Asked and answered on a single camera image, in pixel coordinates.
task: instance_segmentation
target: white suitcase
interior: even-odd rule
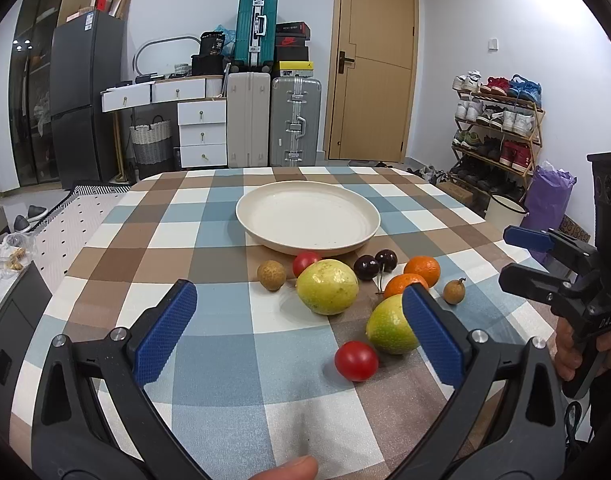
[[[227,79],[227,159],[230,168],[268,165],[269,74],[244,72]]]

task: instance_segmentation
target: human hand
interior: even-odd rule
[[[314,480],[319,472],[319,464],[313,456],[302,456],[284,465],[263,471],[250,480]]]
[[[556,355],[554,356],[554,368],[564,381],[572,381],[577,368],[583,360],[581,353],[574,348],[572,339],[572,326],[564,318],[560,317],[556,324]],[[603,364],[597,375],[603,374],[611,369],[611,331],[597,338],[597,350],[607,352]]]

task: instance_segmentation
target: white plate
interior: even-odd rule
[[[260,243],[287,254],[344,254],[372,238],[381,215],[343,187],[289,180],[259,186],[239,199],[236,216]]]

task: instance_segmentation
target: blue plastic bag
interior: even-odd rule
[[[225,34],[225,42],[223,44],[223,50],[221,53],[225,57],[232,57],[232,54],[234,53],[234,40],[236,40],[236,30],[225,28],[221,24],[219,24],[215,30]]]
[[[525,208],[529,214],[521,222],[521,227],[538,231],[558,229],[570,201],[572,187],[576,183],[575,176],[567,171],[555,170],[547,161],[543,166],[537,166],[525,197]],[[546,254],[534,251],[530,253],[540,264],[545,262]]]

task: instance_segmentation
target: shoe rack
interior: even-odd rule
[[[496,95],[496,94],[482,94],[480,92],[466,92],[462,90],[457,90],[456,92],[459,94],[459,98],[462,100],[466,97],[468,99],[472,99],[476,97],[487,104],[496,104],[502,107],[503,106],[512,107],[514,108],[515,111],[529,110],[532,113],[532,115],[534,115],[535,127],[533,128],[532,133],[528,137],[521,136],[514,132],[508,132],[507,130],[503,130],[503,128],[502,129],[492,128],[491,126],[487,126],[485,124],[479,124],[479,123],[472,122],[472,121],[461,120],[455,117],[457,128],[460,130],[460,132],[463,132],[464,134],[468,133],[474,127],[476,127],[482,130],[488,130],[490,132],[494,132],[496,134],[501,134],[502,135],[501,145],[503,145],[503,142],[506,139],[517,140],[518,142],[527,144],[530,149],[531,161],[530,161],[529,167],[525,171],[515,170],[511,166],[505,166],[504,164],[501,164],[500,162],[496,162],[495,160],[492,160],[485,156],[481,156],[478,153],[476,153],[476,150],[468,150],[467,148],[464,148],[462,146],[455,146],[454,144],[452,145],[452,151],[454,152],[457,160],[461,160],[463,155],[468,155],[474,158],[478,158],[479,160],[482,160],[485,163],[490,164],[490,166],[501,168],[502,170],[507,171],[508,173],[514,174],[518,176],[519,178],[521,178],[523,182],[523,187],[525,188],[525,192],[527,192],[527,189],[529,188],[532,182],[532,177],[534,175],[534,170],[537,164],[538,153],[541,150],[541,147],[543,146],[543,130],[541,128],[541,124],[543,123],[543,118],[545,117],[545,111],[541,110],[541,108],[538,108],[537,105],[533,103],[532,101],[516,99],[514,97],[507,97],[507,96],[501,96],[501,95]],[[453,179],[455,183],[463,184],[467,186],[468,189],[475,189],[479,193],[490,195],[489,193],[479,189],[478,187],[474,187],[471,184],[461,180],[454,174],[450,174],[450,178]]]

